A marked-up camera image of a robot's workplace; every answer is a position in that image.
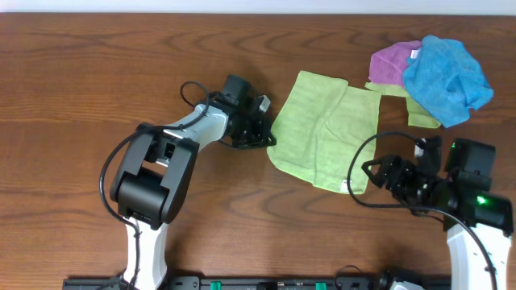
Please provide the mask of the light green cloth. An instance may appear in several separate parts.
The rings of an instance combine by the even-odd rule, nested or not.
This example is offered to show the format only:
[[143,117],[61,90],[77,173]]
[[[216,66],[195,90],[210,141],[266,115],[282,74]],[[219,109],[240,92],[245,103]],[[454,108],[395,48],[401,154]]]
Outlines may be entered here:
[[267,148],[270,161],[316,188],[364,193],[368,177],[360,163],[373,158],[376,143],[350,164],[360,145],[377,133],[380,102],[377,91],[301,71],[272,125],[277,144]]

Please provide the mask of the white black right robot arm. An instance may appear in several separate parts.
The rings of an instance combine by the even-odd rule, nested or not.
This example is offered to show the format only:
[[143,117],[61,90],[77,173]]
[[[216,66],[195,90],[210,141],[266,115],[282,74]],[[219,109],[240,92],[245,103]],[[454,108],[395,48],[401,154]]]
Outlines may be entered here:
[[439,219],[451,256],[451,288],[504,289],[514,233],[509,198],[491,193],[492,145],[455,139],[441,160],[442,139],[414,142],[414,161],[385,155],[361,164],[368,179],[390,191],[394,209]]

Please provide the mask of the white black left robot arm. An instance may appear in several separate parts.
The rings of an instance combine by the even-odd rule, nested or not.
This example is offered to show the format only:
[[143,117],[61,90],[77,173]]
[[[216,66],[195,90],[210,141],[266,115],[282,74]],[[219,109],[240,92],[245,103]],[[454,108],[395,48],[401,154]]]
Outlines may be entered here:
[[238,105],[222,95],[198,103],[175,123],[142,123],[123,144],[127,150],[110,187],[116,215],[127,229],[122,289],[162,286],[168,227],[183,206],[198,153],[226,137],[238,149],[274,145],[269,106],[265,95]]

